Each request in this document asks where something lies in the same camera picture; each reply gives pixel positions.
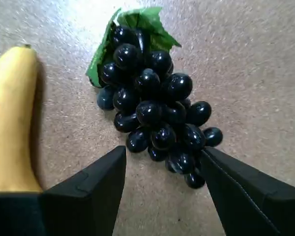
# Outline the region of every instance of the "bunch of grapes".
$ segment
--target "bunch of grapes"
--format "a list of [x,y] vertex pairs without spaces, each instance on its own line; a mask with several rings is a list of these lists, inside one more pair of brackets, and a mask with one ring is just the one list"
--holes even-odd
[[150,36],[144,29],[116,26],[110,35],[112,58],[99,68],[98,106],[116,109],[116,130],[129,133],[126,146],[130,152],[147,149],[151,159],[165,161],[172,173],[184,175],[191,188],[205,184],[199,155],[204,146],[222,142],[220,129],[201,131],[211,115],[205,101],[191,105],[191,78],[174,73],[171,56],[166,51],[149,51]]

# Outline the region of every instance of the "grape leaf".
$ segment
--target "grape leaf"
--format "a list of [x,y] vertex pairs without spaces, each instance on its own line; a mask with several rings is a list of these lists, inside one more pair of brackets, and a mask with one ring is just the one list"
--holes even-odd
[[148,7],[126,11],[118,15],[120,25],[146,29],[151,35],[151,50],[169,52],[173,46],[181,45],[164,29],[159,17],[161,7]]
[[118,13],[121,11],[121,8],[119,8],[111,17],[111,19],[109,20],[107,26],[106,26],[106,30],[102,39],[102,42],[100,43],[100,45],[98,46],[93,59],[90,63],[90,65],[88,66],[88,70],[86,75],[89,77],[89,80],[91,81],[91,83],[96,86],[101,88],[101,85],[99,84],[99,77],[98,77],[98,65],[102,63],[105,54],[106,54],[106,47],[109,44],[109,40],[108,40],[108,36],[110,35],[110,32],[113,28],[113,26],[115,25],[114,23],[114,19],[116,18],[116,16],[118,15]]
[[96,87],[101,87],[99,82],[98,66],[107,58],[111,57],[111,52],[107,52],[107,45],[109,44],[109,34],[116,25],[114,23],[117,17],[117,22],[120,25],[126,25],[130,28],[140,27],[150,33],[151,44],[150,50],[164,50],[169,52],[173,46],[181,47],[181,45],[164,29],[159,13],[161,7],[147,7],[123,12],[119,14],[118,9],[107,24],[104,37],[101,44],[97,48],[91,64],[88,67],[86,75],[89,77],[91,83]]

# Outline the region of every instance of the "banana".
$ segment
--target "banana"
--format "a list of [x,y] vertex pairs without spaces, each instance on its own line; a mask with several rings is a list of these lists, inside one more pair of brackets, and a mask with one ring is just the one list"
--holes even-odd
[[0,57],[0,192],[41,192],[30,162],[36,52],[13,47]]

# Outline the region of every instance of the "grape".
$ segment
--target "grape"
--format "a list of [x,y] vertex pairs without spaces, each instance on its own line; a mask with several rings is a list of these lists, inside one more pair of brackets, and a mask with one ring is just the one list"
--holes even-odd
[[162,83],[161,89],[165,99],[170,101],[183,100],[192,91],[192,80],[183,73],[172,74]]
[[175,172],[183,175],[192,172],[195,165],[192,152],[179,143],[170,150],[169,161]]
[[163,122],[151,131],[153,146],[158,150],[168,150],[176,141],[176,134],[173,128]]
[[100,78],[108,85],[118,87],[128,83],[123,71],[119,69],[114,62],[104,64],[101,68]]
[[104,111],[111,111],[114,109],[113,106],[113,97],[115,89],[108,85],[102,88],[97,94],[97,105],[100,109]]
[[182,106],[185,107],[186,111],[191,107],[191,101],[189,98],[185,98],[183,100],[180,100],[179,102],[182,104]]
[[143,101],[136,109],[137,117],[142,125],[157,125],[162,118],[162,109],[155,101]]
[[219,128],[210,127],[203,131],[206,137],[206,146],[216,147],[223,140],[223,133]]
[[191,172],[184,176],[187,185],[190,188],[197,189],[205,185],[206,181],[204,178],[197,172]]
[[120,87],[114,94],[113,105],[123,113],[132,113],[140,103],[140,97],[131,87]]
[[206,138],[202,131],[193,124],[185,124],[182,138],[192,151],[200,151],[206,143]]
[[179,102],[172,102],[169,104],[164,104],[163,109],[163,119],[168,124],[183,124],[186,120],[186,110]]
[[119,47],[121,44],[128,43],[139,47],[139,41],[133,29],[127,26],[117,26],[112,32],[111,41],[114,48]]
[[152,161],[156,162],[164,161],[169,156],[167,151],[157,150],[152,145],[148,146],[147,151]]
[[172,165],[171,165],[170,162],[169,162],[169,158],[166,158],[166,159],[165,159],[165,168],[166,168],[166,170],[168,170],[169,172],[176,173],[176,171],[172,168]]
[[147,56],[147,66],[162,77],[171,68],[173,62],[168,52],[154,51]]
[[167,72],[167,74],[171,75],[174,71],[174,64],[172,63],[171,68],[169,68],[169,71]]
[[114,52],[114,61],[117,66],[128,72],[136,70],[142,63],[141,52],[131,44],[122,44]]
[[146,54],[148,52],[150,44],[151,44],[150,34],[145,29],[141,29],[141,28],[136,28],[135,34],[136,34],[137,39],[139,41],[141,53]]
[[144,151],[149,144],[149,131],[145,127],[132,131],[126,140],[126,146],[130,152]]
[[138,128],[140,123],[135,112],[128,116],[121,112],[118,112],[114,119],[114,125],[116,130],[118,130],[119,132],[128,133]]
[[156,97],[161,89],[158,75],[151,69],[145,69],[134,81],[135,89],[144,97]]
[[204,101],[196,102],[187,111],[187,123],[201,126],[208,121],[211,113],[210,104]]

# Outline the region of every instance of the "floor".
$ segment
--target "floor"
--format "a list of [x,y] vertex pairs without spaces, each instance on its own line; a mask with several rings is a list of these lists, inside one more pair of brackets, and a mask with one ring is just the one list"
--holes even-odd
[[[44,64],[37,96],[35,171],[46,189],[125,136],[96,106],[85,71],[119,7],[163,6],[165,28],[183,45],[175,71],[194,80],[193,101],[213,107],[219,149],[295,186],[295,0],[0,0],[0,54],[29,43]],[[128,153],[114,236],[224,235],[206,187]]]

